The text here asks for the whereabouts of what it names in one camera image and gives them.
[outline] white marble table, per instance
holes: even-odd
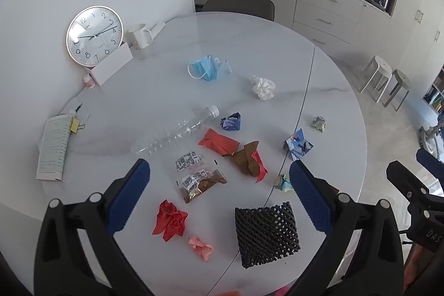
[[[233,73],[214,82],[192,79],[187,62],[207,54],[227,59]],[[243,296],[260,296],[297,278],[321,245],[323,234],[314,229],[294,193],[273,189],[276,176],[288,172],[291,164],[282,144],[296,127],[303,127],[314,144],[304,158],[307,167],[315,176],[358,198],[366,167],[365,126],[345,77],[325,53],[301,35],[240,14],[201,13],[172,20],[147,49],[133,51],[133,55],[135,58],[103,87],[85,88],[77,96],[91,116],[85,130],[70,138],[63,181],[44,182],[48,200],[81,202],[93,192],[105,191],[135,162],[129,149],[141,132],[157,135],[174,128],[191,108],[215,104],[221,117],[234,112],[242,117],[242,128],[237,132],[224,131],[215,120],[212,127],[218,133],[236,139],[241,146],[259,141],[258,151],[269,172],[265,179],[256,184],[228,159],[197,142],[186,145],[187,150],[192,147],[210,161],[216,159],[228,183],[217,184],[185,204],[165,166],[182,152],[172,150],[171,155],[150,161],[150,183],[115,239],[156,295],[195,296],[237,289]],[[276,83],[273,99],[257,98],[249,82],[252,75]],[[317,115],[328,121],[323,133],[310,127]],[[158,206],[165,199],[188,212],[184,236],[174,236],[168,242],[161,235],[152,235]],[[271,264],[243,269],[234,208],[284,201],[292,204],[301,250]],[[192,236],[214,246],[208,263],[192,253],[187,243]],[[101,274],[94,262],[93,271]]]

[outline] white bottle cap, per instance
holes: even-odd
[[[213,114],[214,118],[219,117],[219,110],[218,110],[218,108],[216,106],[212,105],[210,107],[210,111]]]

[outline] white cup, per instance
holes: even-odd
[[[136,49],[147,47],[154,39],[146,24],[138,24],[128,29],[131,41]]]

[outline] black mesh basket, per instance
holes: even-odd
[[[299,251],[290,203],[234,211],[242,266],[267,264]]]

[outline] tile floor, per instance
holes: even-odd
[[[381,198],[387,199],[392,205],[399,230],[407,229],[410,225],[408,202],[387,180],[385,170],[390,162],[398,160],[430,189],[438,189],[437,194],[442,195],[437,180],[415,157],[419,148],[418,129],[421,126],[428,128],[430,124],[407,103],[403,103],[396,112],[395,106],[399,105],[400,99],[394,99],[384,108],[383,103],[389,97],[388,92],[376,104],[377,92],[372,87],[368,86],[363,93],[358,92],[364,83],[364,80],[358,79],[362,72],[343,63],[335,63],[355,91],[367,131],[367,169],[359,202],[376,204]],[[410,245],[403,246],[405,259],[409,250]]]

